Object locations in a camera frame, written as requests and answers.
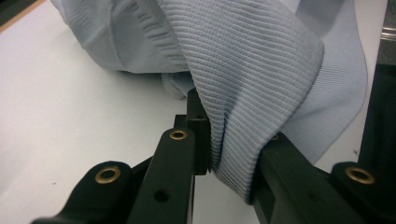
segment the light blue fabric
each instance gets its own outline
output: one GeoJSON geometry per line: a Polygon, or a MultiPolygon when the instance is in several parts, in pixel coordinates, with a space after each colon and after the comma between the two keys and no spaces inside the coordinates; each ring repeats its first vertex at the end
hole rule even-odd
{"type": "MultiPolygon", "coordinates": [[[[52,2],[104,68],[191,71],[212,125],[212,168],[246,202],[273,135],[315,161],[364,99],[352,0],[52,2]]],[[[178,98],[191,88],[180,75],[163,80],[178,98]]]]}

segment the white surface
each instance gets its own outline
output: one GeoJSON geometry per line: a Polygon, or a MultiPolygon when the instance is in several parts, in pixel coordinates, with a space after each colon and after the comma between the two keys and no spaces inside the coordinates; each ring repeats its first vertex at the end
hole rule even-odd
{"type": "MultiPolygon", "coordinates": [[[[387,1],[356,2],[372,80],[387,1]]],[[[185,113],[186,102],[168,96],[160,76],[97,66],[49,2],[0,34],[0,62],[0,223],[55,215],[90,168],[103,161],[137,165],[153,154],[174,115],[185,113]]],[[[357,159],[366,108],[320,167],[357,159]]],[[[207,175],[197,177],[194,223],[258,219],[207,175]]]]}

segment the white table surface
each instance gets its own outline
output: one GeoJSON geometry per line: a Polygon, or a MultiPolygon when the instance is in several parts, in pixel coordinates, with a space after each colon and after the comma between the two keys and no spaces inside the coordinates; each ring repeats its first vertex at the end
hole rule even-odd
{"type": "MultiPolygon", "coordinates": [[[[355,2],[371,83],[387,0],[355,2]]],[[[367,102],[317,166],[358,158],[366,111],[367,102]]],[[[54,216],[94,165],[137,165],[185,112],[160,76],[96,65],[45,2],[0,34],[0,223],[54,216]]],[[[213,175],[195,187],[194,223],[259,223],[213,175]]]]}

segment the cloth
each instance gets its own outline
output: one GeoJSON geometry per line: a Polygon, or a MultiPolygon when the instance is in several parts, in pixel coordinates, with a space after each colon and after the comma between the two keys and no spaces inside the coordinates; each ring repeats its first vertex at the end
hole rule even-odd
{"type": "MultiPolygon", "coordinates": [[[[299,127],[322,136],[336,130],[331,137],[317,141],[329,146],[350,120],[344,119],[337,129],[332,119],[321,125],[313,125],[314,122],[344,113],[350,100],[359,95],[356,89],[361,84],[352,82],[359,71],[354,73],[355,79],[344,74],[357,71],[354,66],[346,65],[338,71],[337,63],[345,61],[332,57],[326,61],[327,51],[332,52],[328,45],[322,66],[323,44],[318,37],[328,43],[325,37],[332,34],[338,23],[330,23],[330,30],[318,30],[315,25],[320,24],[316,22],[320,17],[304,18],[315,10],[309,5],[301,7],[303,0],[300,5],[284,1],[290,5],[286,7],[278,0],[52,0],[52,3],[81,46],[106,69],[132,73],[191,71],[211,122],[212,169],[248,203],[256,161],[266,142],[282,128],[289,138],[299,127]],[[340,92],[340,88],[333,90],[333,85],[343,87],[342,90],[350,87],[346,90],[348,94],[340,95],[345,92],[340,92]],[[336,108],[327,113],[323,99],[337,99],[332,104],[336,108]],[[328,117],[318,116],[323,113],[328,117]]],[[[350,12],[354,16],[353,5],[350,12]]],[[[355,48],[350,50],[359,49],[359,37],[358,41],[355,35],[351,37],[355,48]]],[[[330,47],[337,47],[336,41],[330,47]]],[[[174,81],[176,77],[180,76],[163,75],[171,83],[168,90],[174,93],[185,87],[174,81]]],[[[358,106],[352,107],[347,111],[348,119],[358,106]]],[[[311,161],[326,149],[314,148],[317,143],[307,142],[305,136],[296,135],[291,140],[311,161]]]]}

